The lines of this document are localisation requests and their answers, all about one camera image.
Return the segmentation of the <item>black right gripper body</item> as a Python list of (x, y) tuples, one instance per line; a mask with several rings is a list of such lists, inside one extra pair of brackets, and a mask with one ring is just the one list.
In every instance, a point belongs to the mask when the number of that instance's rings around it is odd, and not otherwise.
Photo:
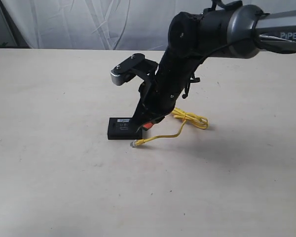
[(153, 75), (146, 76), (139, 87), (140, 100), (132, 116), (134, 126), (160, 123), (174, 109), (173, 100), (161, 95)]

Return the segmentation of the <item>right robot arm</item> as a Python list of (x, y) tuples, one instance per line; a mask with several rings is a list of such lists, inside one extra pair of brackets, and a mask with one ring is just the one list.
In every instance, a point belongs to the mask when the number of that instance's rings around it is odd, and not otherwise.
[(261, 50), (296, 53), (296, 10), (270, 14), (241, 1), (215, 0), (199, 15), (179, 13), (160, 62), (149, 62), (132, 127), (159, 123), (170, 114), (178, 97), (187, 98), (190, 85), (200, 81), (194, 73), (207, 58), (249, 59)]

